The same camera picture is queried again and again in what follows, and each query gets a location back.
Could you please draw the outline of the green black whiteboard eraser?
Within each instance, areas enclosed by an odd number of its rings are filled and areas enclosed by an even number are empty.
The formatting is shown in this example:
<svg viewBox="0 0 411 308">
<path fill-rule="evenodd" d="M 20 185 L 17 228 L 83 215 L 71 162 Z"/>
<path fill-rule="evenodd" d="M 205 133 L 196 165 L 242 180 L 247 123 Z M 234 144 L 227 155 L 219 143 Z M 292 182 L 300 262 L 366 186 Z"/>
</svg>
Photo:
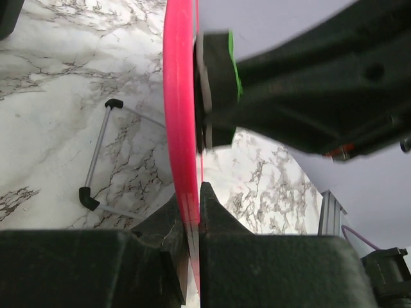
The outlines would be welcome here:
<svg viewBox="0 0 411 308">
<path fill-rule="evenodd" d="M 234 58 L 231 31 L 197 35 L 193 48 L 195 130 L 197 152 L 228 146 L 236 128 L 207 124 L 206 117 L 235 105 L 243 88 Z"/>
</svg>

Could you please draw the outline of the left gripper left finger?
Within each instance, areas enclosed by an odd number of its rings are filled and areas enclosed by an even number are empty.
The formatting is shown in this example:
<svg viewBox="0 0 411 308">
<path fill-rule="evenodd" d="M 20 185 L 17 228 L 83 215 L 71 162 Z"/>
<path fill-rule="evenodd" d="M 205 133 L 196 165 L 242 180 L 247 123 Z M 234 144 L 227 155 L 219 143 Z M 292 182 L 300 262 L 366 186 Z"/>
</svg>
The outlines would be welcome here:
<svg viewBox="0 0 411 308">
<path fill-rule="evenodd" d="M 2 307 L 180 307 L 187 285 L 176 197 L 130 230 L 1 232 Z"/>
</svg>

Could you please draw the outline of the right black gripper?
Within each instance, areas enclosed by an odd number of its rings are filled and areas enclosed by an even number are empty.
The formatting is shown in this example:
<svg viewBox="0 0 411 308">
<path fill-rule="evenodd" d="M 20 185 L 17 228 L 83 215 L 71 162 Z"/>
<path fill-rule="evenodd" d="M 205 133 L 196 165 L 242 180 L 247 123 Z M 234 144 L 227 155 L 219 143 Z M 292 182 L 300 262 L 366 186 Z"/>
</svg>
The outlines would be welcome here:
<svg viewBox="0 0 411 308">
<path fill-rule="evenodd" d="M 409 1 L 357 1 L 236 65 L 243 94 L 207 124 L 244 128 L 335 162 L 410 135 Z"/>
</svg>

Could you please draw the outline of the pink framed whiteboard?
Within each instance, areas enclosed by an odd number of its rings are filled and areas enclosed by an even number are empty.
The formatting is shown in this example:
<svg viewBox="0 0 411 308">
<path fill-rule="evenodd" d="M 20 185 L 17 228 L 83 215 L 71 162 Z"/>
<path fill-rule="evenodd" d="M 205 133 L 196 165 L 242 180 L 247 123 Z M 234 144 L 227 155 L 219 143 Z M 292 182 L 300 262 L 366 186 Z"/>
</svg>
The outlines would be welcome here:
<svg viewBox="0 0 411 308">
<path fill-rule="evenodd" d="M 168 1 L 163 33 L 164 115 L 171 171 L 186 229 L 194 281 L 200 283 L 195 104 L 193 78 L 193 3 Z"/>
</svg>

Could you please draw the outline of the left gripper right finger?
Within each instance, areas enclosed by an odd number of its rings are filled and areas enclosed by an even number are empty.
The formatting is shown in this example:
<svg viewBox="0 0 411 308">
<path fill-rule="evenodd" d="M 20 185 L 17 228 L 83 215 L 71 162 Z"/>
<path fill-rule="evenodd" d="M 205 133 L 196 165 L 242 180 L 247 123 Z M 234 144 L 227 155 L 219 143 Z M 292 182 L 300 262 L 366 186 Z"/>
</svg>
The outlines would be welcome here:
<svg viewBox="0 0 411 308">
<path fill-rule="evenodd" d="M 333 236 L 257 235 L 200 189 L 202 307 L 376 307 L 362 264 Z"/>
</svg>

